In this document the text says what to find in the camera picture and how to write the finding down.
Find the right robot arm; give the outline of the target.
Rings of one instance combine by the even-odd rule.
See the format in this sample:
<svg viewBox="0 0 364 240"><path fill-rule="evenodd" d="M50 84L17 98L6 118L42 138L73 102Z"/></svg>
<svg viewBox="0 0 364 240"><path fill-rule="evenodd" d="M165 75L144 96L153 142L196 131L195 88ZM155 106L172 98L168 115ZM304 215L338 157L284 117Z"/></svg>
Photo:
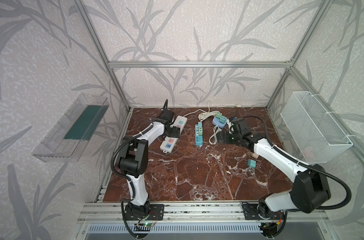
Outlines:
<svg viewBox="0 0 364 240"><path fill-rule="evenodd" d="M258 201L257 211L262 218L279 211L309 214L314 210L336 210L350 203L351 189L344 181L327 173L322 166L307 164L279 148L270 140L265 121L262 123L265 131L263 135L249 128L246 117L234 118L228 131L215 134L220 144L244 147L263 157L293 183L290 191L271 194ZM339 183L345 189L346 196L337 204L324 206L331 199L329 179Z"/></svg>

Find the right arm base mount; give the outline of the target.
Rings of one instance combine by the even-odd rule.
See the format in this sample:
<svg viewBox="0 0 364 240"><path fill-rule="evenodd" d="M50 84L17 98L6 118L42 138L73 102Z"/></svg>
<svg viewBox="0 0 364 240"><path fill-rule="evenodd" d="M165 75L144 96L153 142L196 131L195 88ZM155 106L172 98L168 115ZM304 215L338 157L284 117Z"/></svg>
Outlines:
<svg viewBox="0 0 364 240"><path fill-rule="evenodd" d="M241 207L246 220L280 222L284 219L283 211L272 212L263 204L243 202Z"/></svg>

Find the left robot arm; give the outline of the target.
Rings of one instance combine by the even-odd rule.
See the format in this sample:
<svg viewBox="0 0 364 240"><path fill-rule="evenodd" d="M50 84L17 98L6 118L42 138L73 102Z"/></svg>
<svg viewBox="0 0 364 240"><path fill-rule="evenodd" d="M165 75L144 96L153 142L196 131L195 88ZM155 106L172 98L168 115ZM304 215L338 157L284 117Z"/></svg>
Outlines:
<svg viewBox="0 0 364 240"><path fill-rule="evenodd" d="M149 161L149 146L160 136L179 138L181 129L174 127L174 112L164 106L150 125L134 136L126 136L111 158L111 170L125 178L129 185L131 200L129 210L146 216L150 212L149 194L146 190L144 173Z"/></svg>

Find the white long power strip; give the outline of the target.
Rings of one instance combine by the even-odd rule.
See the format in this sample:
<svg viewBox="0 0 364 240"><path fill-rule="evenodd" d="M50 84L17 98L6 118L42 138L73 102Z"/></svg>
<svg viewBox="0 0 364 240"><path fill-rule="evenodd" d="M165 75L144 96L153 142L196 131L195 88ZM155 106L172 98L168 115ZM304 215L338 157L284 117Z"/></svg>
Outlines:
<svg viewBox="0 0 364 240"><path fill-rule="evenodd" d="M181 136L182 130L185 127L187 118L183 116L177 116L170 130L167 132L165 140L162 142L160 149L165 153L171 153L177 144L179 137Z"/></svg>

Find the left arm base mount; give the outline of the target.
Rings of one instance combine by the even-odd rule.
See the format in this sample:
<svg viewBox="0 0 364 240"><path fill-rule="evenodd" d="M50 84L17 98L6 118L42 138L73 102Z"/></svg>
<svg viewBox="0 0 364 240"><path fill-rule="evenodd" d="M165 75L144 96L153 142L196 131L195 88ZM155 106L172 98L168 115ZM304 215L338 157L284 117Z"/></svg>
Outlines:
<svg viewBox="0 0 364 240"><path fill-rule="evenodd" d="M136 206L128 203L124 209L125 219L128 221L139 221L141 219L161 221L165 213L165 205L149 204Z"/></svg>

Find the teal power strip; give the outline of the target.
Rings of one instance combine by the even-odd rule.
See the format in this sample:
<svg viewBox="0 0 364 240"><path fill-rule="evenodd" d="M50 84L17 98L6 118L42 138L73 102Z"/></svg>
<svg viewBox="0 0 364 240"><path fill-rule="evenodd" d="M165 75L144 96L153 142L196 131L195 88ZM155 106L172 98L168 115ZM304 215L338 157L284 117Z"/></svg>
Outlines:
<svg viewBox="0 0 364 240"><path fill-rule="evenodd" d="M195 125L195 129L194 129L194 131L195 131L195 145L196 146L202 146L203 145L203 134L202 135L198 134L198 128L199 128L198 124Z"/></svg>

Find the teal green usb adapter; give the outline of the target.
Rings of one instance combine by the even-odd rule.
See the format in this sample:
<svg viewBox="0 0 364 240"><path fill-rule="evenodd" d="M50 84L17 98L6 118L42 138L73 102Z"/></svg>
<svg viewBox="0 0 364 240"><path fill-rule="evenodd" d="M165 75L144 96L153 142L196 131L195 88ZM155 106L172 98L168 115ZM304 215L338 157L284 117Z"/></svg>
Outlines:
<svg viewBox="0 0 364 240"><path fill-rule="evenodd" d="M226 123L226 121L227 121L227 118L225 117L225 116L222 116L220 119L219 119L219 122L220 123Z"/></svg>

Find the light blue square power socket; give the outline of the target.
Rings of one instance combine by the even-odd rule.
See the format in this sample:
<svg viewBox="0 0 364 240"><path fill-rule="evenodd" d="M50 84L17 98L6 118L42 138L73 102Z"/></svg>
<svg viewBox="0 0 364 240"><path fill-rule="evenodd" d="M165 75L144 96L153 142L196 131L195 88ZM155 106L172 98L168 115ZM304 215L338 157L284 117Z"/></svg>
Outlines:
<svg viewBox="0 0 364 240"><path fill-rule="evenodd" d="M221 116L220 118L214 117L212 120L213 125L223 129L227 125L227 118Z"/></svg>

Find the light green usb adapter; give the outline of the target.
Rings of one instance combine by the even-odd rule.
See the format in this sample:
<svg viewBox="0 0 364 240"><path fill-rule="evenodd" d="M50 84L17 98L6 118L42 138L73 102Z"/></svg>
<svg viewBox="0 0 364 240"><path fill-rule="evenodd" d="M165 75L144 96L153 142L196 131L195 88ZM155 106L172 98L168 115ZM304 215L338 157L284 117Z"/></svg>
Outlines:
<svg viewBox="0 0 364 240"><path fill-rule="evenodd" d="M216 113L215 117L220 119L222 117L222 113L220 113L220 112Z"/></svg>

